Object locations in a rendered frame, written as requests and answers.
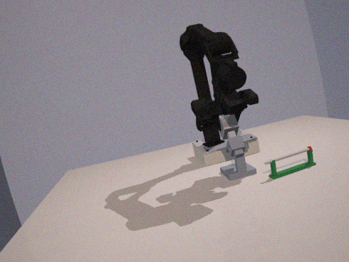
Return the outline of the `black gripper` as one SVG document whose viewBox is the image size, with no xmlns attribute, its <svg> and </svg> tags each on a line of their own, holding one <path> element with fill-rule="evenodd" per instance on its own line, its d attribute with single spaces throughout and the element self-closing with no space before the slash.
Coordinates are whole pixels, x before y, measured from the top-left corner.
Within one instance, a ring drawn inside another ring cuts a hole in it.
<svg viewBox="0 0 349 262">
<path fill-rule="evenodd" d="M 203 116 L 203 115 L 212 116 L 214 118 L 214 121 L 215 121 L 219 131 L 221 131 L 221 125 L 220 125 L 220 121 L 219 121 L 219 113 L 216 110 L 216 107 L 218 106 L 217 95 L 218 95 L 219 89 L 223 88 L 224 91 L 226 91 L 226 90 L 229 90 L 230 88 L 228 86 L 226 86 L 225 84 L 223 84 L 222 82 L 218 82 L 215 80 L 212 80 L 212 84 L 213 84 L 213 91 L 214 91 L 214 94 L 213 94 L 214 101 L 210 100 L 207 102 L 204 98 L 193 100 L 191 102 L 191 107 L 192 107 L 193 113 L 197 117 Z M 259 103 L 258 95 L 250 88 L 246 89 L 246 90 L 247 90 L 247 93 L 249 94 L 249 99 L 250 99 L 249 105 Z M 234 113 L 237 122 L 239 121 L 239 117 L 240 117 L 241 113 L 242 112 Z"/>
</svg>

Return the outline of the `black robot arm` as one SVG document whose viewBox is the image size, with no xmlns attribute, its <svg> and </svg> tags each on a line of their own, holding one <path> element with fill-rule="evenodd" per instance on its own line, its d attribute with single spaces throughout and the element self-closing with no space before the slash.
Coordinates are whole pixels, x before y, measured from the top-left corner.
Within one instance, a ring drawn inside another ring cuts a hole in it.
<svg viewBox="0 0 349 262">
<path fill-rule="evenodd" d="M 211 66 L 212 80 L 222 82 L 230 88 L 226 91 L 223 88 L 219 89 L 218 106 L 224 107 L 229 115 L 243 112 L 244 106 L 249 104 L 249 94 L 247 90 L 242 92 L 236 90 L 244 86 L 246 73 L 234 61 L 239 59 L 239 55 L 230 36 L 225 32 L 210 31 L 198 23 L 187 27 L 180 36 L 179 44 L 190 61 L 199 99 L 204 98 L 207 102 L 212 100 L 204 65 L 206 55 Z M 218 127 L 212 116 L 196 116 L 196 126 L 204 133 L 204 146 L 213 147 L 225 142 L 220 139 Z"/>
</svg>

